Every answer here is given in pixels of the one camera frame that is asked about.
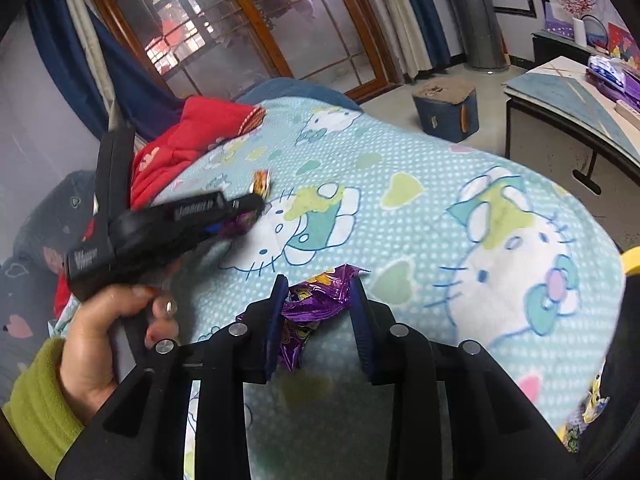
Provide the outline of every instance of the gray pipe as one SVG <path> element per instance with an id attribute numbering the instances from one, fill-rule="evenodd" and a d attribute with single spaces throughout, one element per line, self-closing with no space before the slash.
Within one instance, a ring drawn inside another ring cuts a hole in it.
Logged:
<path id="1" fill-rule="evenodd" d="M 451 0 L 465 47 L 466 62 L 473 70 L 501 72 L 507 69 L 500 27 L 491 0 Z"/>

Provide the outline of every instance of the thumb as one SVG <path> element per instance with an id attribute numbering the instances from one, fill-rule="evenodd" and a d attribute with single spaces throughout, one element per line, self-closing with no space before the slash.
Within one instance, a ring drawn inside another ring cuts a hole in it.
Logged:
<path id="1" fill-rule="evenodd" d="M 72 325 L 84 333 L 106 334 L 116 319 L 135 316 L 156 295 L 150 286 L 110 285 L 80 306 Z"/>

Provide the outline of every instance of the olive green fleece sleeve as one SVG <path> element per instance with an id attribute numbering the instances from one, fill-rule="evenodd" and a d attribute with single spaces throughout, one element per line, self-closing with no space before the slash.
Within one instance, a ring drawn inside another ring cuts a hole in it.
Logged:
<path id="1" fill-rule="evenodd" d="M 58 464 L 82 431 L 58 384 L 58 365 L 65 342 L 51 338 L 33 364 L 15 381 L 4 416 L 33 459 L 54 477 Z"/>

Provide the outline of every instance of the bed sheet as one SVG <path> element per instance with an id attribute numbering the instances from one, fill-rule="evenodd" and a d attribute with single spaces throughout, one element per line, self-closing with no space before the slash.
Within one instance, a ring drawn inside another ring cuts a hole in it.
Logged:
<path id="1" fill-rule="evenodd" d="M 564 189 L 518 164 L 305 98 L 207 153 L 156 199 L 247 192 L 272 173 L 249 234 L 196 250 L 174 277 L 183 341 L 207 338 L 270 293 L 348 263 L 370 298 L 429 339 L 482 343 L 557 429 L 615 329 L 615 246 Z M 392 388 L 360 371 L 347 313 L 322 322 L 302 367 L 245 385 L 252 478 L 382 478 Z M 193 478 L 197 385 L 185 476 Z"/>

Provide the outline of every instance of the red blanket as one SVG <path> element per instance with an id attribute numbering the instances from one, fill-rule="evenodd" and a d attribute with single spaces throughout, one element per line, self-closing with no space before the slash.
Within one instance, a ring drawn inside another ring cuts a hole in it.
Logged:
<path id="1" fill-rule="evenodd" d="M 134 158 L 131 182 L 131 208 L 142 209 L 179 174 L 204 153 L 225 140 L 248 133 L 262 123 L 263 108 L 218 99 L 193 96 L 187 99 L 180 122 Z M 86 237 L 93 230 L 89 225 Z M 53 311 L 56 319 L 69 300 L 65 275 L 58 281 Z"/>

